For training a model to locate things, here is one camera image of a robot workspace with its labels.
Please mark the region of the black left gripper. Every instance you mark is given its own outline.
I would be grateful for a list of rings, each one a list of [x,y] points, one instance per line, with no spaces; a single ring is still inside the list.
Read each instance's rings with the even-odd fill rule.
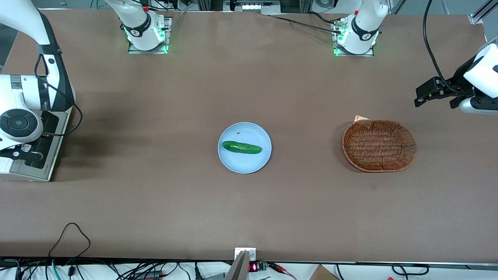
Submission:
[[[473,85],[464,78],[464,74],[471,68],[475,56],[459,66],[453,76],[445,79],[442,76],[432,77],[422,85],[416,88],[416,99],[414,106],[421,107],[424,103],[431,100],[440,100],[447,97],[455,97],[449,102],[451,109],[459,108],[467,110],[466,99],[475,95]]]

